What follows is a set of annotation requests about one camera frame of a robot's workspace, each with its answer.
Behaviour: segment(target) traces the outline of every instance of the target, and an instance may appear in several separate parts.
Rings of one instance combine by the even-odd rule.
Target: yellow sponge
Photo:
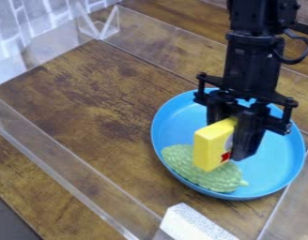
[[[195,132],[194,164],[206,172],[230,160],[235,127],[230,117]]]

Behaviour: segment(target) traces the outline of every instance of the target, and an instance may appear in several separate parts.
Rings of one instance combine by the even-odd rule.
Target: wooden surface
[[[124,5],[225,42],[226,11],[201,1]],[[298,69],[308,74],[308,60]],[[92,41],[2,85],[0,98],[161,216],[171,205],[187,203],[241,239],[255,239],[281,192],[249,202],[203,196],[173,178],[152,149],[158,108],[194,88],[193,82]],[[308,89],[302,94],[308,97]],[[2,137],[0,195],[46,239],[122,239]]]

